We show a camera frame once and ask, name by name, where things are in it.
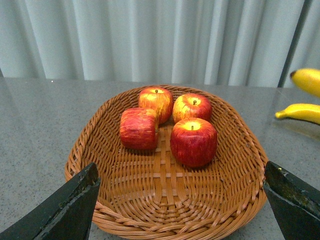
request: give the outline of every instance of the woven basket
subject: woven basket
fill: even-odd
[[[210,122],[218,131],[216,157],[203,169],[188,169],[170,151],[174,122],[160,125],[156,150],[122,146],[122,112],[138,106],[145,87],[107,100],[71,149],[68,181],[89,163],[97,165],[101,186],[92,221],[126,239],[218,240],[248,223],[265,204],[264,169],[268,161],[258,140],[223,99],[195,88],[159,85],[174,100],[185,93],[206,96]]]

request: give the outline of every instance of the gray countertop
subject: gray countertop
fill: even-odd
[[[142,82],[0,78],[0,232],[65,183],[64,165],[80,132],[111,97]],[[320,105],[297,88],[179,84],[229,102],[258,138],[268,159],[320,189],[320,125],[278,120],[293,103]],[[90,240],[120,240],[93,223]],[[270,204],[227,240],[283,240]]]

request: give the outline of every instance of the yellow banana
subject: yellow banana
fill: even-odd
[[[293,71],[290,77],[297,87],[320,98],[320,70],[301,68]]]
[[[295,103],[275,113],[277,119],[293,118],[320,124],[320,105]]]

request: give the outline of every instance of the apple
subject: apple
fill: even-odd
[[[173,126],[171,153],[185,166],[199,168],[210,163],[216,155],[217,147],[217,130],[204,119],[188,117]]]
[[[152,150],[158,144],[159,117],[150,108],[132,107],[120,119],[120,140],[135,150]]]
[[[146,87],[139,94],[139,108],[153,109],[159,116],[159,124],[165,123],[172,115],[174,97],[161,87]]]
[[[208,98],[196,93],[179,96],[173,105],[172,115],[175,123],[185,118],[200,118],[210,121],[212,106]]]

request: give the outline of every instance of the curtain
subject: curtain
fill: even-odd
[[[0,0],[0,69],[12,78],[292,87],[284,69],[320,68],[319,13],[319,0]]]

